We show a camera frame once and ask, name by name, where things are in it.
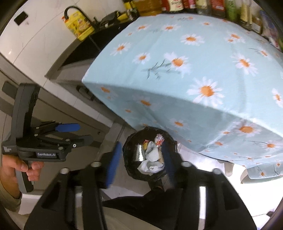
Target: sleeve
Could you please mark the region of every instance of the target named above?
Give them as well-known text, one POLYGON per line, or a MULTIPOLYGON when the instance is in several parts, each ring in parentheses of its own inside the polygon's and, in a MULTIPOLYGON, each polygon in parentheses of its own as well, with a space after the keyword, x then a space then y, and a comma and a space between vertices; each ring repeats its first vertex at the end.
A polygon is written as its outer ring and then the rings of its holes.
POLYGON ((22 193, 19 199, 15 199, 5 190, 0 180, 0 202, 4 208, 12 212, 18 212, 20 209, 21 200, 22 200, 22 193))

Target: silver wrapper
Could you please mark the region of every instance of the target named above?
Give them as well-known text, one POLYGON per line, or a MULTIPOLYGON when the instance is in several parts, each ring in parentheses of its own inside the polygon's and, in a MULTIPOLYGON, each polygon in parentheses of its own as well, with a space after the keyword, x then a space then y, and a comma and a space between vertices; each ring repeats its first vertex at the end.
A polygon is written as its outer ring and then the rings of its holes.
POLYGON ((133 160, 140 161, 140 162, 145 160, 145 152, 144 152, 142 144, 137 144, 135 146, 133 160))

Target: floor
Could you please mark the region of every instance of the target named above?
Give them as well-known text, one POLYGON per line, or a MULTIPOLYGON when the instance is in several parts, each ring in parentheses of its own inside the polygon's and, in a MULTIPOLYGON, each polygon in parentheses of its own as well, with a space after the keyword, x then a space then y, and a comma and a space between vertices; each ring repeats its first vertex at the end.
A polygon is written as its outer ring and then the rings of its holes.
MULTIPOLYGON (((133 129, 122 127, 120 124, 114 123, 109 133, 105 136, 96 156, 96 160, 99 159, 103 153, 110 151, 115 141, 119 140, 124 144, 127 137, 133 132, 133 129)), ((219 168, 224 172, 224 164, 219 163, 217 160, 194 153, 181 144, 178 144, 178 151, 185 161, 192 162, 199 169, 212 171, 214 168, 219 168)), ((258 229, 260 229, 269 219, 266 213, 270 210, 275 210, 282 199, 282 194, 274 191, 282 187, 283 178, 257 184, 241 184, 240 176, 244 170, 244 167, 234 165, 233 174, 228 177, 228 180, 244 201, 258 229)), ((104 190, 104 192, 110 198, 115 198, 121 196, 141 196, 146 194, 149 190, 150 188, 147 182, 134 180, 127 174, 124 167, 124 160, 121 158, 114 183, 109 189, 104 190)), ((20 213, 29 213, 39 197, 40 196, 36 195, 24 195, 20 213)), ((201 204, 205 203, 204 201, 205 196, 201 195, 201 204)), ((205 206, 201 206, 200 218, 205 219, 205 206)))

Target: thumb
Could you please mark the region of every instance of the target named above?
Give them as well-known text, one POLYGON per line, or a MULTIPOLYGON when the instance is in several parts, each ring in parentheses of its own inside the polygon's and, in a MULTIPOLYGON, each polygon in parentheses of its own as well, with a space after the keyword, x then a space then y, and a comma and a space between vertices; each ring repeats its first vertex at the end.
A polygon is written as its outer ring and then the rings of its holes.
POLYGON ((2 164, 20 172, 26 172, 29 169, 28 165, 17 156, 3 155, 2 164))

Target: black trash bag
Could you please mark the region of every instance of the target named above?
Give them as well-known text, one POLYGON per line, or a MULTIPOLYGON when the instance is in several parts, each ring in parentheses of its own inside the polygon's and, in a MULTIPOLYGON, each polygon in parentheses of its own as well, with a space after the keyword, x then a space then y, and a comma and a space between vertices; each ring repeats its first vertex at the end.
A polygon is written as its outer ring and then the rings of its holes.
POLYGON ((168 144, 169 151, 177 153, 177 142, 169 135, 169 133, 162 129, 147 126, 143 130, 133 133, 127 138, 123 146, 125 167, 128 175, 132 178, 136 180, 155 182, 161 179, 166 174, 165 169, 158 173, 154 173, 151 176, 142 174, 138 170, 138 167, 141 162, 136 162, 133 160, 135 146, 137 144, 143 144, 144 140, 154 141, 154 138, 158 133, 160 133, 164 137, 164 141, 166 141, 168 144))

